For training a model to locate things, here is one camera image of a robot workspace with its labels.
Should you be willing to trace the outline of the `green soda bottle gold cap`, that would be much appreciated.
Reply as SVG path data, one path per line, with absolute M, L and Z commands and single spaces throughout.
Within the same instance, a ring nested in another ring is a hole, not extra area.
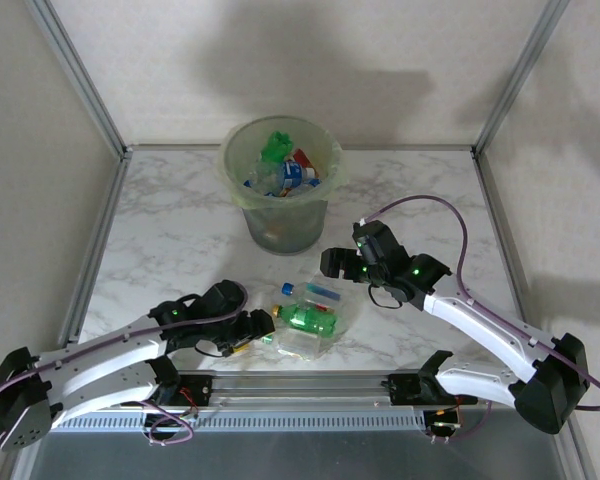
M 290 328 L 325 338 L 334 334 L 338 321 L 338 316 L 333 312 L 299 304 L 275 305 L 272 313 Z

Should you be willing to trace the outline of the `clear bottle blue label white cap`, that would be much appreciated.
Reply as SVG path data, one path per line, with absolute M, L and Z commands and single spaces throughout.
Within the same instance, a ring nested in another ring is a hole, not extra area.
M 289 160 L 276 167 L 274 185 L 279 190 L 295 189 L 304 182 L 318 179 L 318 173 L 314 168 L 303 167 L 299 163 Z

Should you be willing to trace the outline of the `green soda bottle yellow cap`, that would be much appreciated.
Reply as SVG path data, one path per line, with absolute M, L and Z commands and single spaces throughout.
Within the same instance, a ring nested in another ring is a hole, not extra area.
M 288 133 L 274 131 L 260 151 L 260 159 L 265 163 L 279 164 L 293 151 L 294 143 Z

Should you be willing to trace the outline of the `grey mesh waste bin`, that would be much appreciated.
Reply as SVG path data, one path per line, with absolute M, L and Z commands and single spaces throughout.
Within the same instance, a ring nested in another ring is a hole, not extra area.
M 308 249 L 321 236 L 328 199 L 290 208 L 242 210 L 252 239 L 276 254 Z

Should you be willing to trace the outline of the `grey metal panel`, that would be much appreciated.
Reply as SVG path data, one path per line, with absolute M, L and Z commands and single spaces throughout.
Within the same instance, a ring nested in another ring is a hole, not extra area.
M 151 446 L 132 434 L 56 434 L 31 480 L 566 480 L 554 448 L 497 437 L 431 444 L 414 432 L 204 433 Z

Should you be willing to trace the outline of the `small circuit board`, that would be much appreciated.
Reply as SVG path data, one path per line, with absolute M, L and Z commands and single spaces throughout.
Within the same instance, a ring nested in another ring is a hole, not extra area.
M 426 429 L 439 436 L 452 435 L 462 427 L 461 415 L 458 407 L 440 410 L 427 410 L 424 412 Z

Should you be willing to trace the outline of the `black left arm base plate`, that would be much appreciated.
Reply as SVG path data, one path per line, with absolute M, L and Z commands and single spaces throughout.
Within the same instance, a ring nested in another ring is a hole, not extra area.
M 183 375 L 169 406 L 207 407 L 212 394 L 211 375 Z

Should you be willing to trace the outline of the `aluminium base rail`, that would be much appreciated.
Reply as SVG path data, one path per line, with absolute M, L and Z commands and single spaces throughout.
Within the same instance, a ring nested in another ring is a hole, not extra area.
M 568 391 L 559 372 L 550 365 L 539 368 L 526 382 L 509 378 L 500 370 L 472 371 L 454 366 L 445 370 L 407 370 L 394 373 L 420 373 L 435 377 L 451 394 L 471 395 L 476 398 L 507 405 L 519 411 L 524 409 L 558 412 L 572 408 L 576 400 L 568 398 Z M 244 376 L 236 378 L 213 376 L 212 391 L 228 389 L 236 395 L 253 391 L 270 397 L 324 397 L 337 390 L 352 391 L 368 386 L 386 388 L 382 382 L 387 377 L 328 375 Z M 104 374 L 101 371 L 69 369 L 58 370 L 50 381 L 47 392 L 52 405 L 60 404 L 64 410 L 84 407 L 88 401 L 97 400 L 103 408 L 113 404 L 156 398 L 169 402 L 183 376 L 171 364 L 160 366 L 147 361 Z

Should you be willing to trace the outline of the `aluminium table side rail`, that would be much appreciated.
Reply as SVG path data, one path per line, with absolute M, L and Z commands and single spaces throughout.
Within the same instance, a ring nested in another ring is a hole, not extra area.
M 510 369 L 516 374 L 522 373 L 523 381 L 528 381 L 548 356 L 547 353 L 542 352 L 538 339 L 548 340 L 550 335 L 528 323 L 531 319 L 531 309 L 523 298 L 526 280 L 491 167 L 485 155 L 475 157 L 474 165 L 498 243 L 503 269 L 509 283 L 513 307 L 504 307 L 502 304 L 488 299 L 482 295 L 483 291 L 480 291 L 477 301 L 490 311 L 491 316 L 496 317 L 494 323 L 508 337 L 508 340 L 505 341 L 506 346 L 511 351 L 516 351 L 517 356 L 528 360 L 529 365 L 520 371 L 518 371 L 517 365 L 522 365 L 521 361 L 515 361 L 516 367 L 510 366 Z
M 127 149 L 116 163 L 60 329 L 57 343 L 61 348 L 77 343 L 80 338 L 132 157 L 133 150 Z

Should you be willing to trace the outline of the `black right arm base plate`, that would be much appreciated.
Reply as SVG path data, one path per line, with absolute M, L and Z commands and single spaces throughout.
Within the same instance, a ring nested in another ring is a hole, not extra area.
M 420 373 L 393 373 L 382 385 L 393 406 L 455 406 L 476 405 L 478 399 L 471 395 L 454 395 L 447 392 L 438 380 Z

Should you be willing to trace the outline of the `aluminium table edge rail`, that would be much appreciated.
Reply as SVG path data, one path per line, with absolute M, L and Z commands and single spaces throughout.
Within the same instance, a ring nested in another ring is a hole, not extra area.
M 353 151 L 471 151 L 471 144 L 397 144 L 397 145 L 366 145 L 366 144 L 341 144 L 343 150 Z M 194 151 L 194 150 L 218 150 L 221 148 L 217 143 L 193 143 L 193 144 L 131 144 L 128 149 L 135 151 Z

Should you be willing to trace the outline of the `aluminium frame post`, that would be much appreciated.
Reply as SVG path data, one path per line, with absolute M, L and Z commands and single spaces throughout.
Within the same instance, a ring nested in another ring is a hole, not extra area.
M 51 0 L 23 1 L 111 151 L 124 158 L 127 145 Z
M 504 86 L 473 145 L 476 158 L 485 153 L 497 135 L 570 2 L 571 0 L 546 1 L 511 72 L 505 77 Z

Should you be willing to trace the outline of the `aluminium lower frame bar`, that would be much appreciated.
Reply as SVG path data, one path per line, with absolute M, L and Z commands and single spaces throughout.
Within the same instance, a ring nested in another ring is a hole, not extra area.
M 554 439 L 565 480 L 598 480 L 588 452 L 570 424 Z

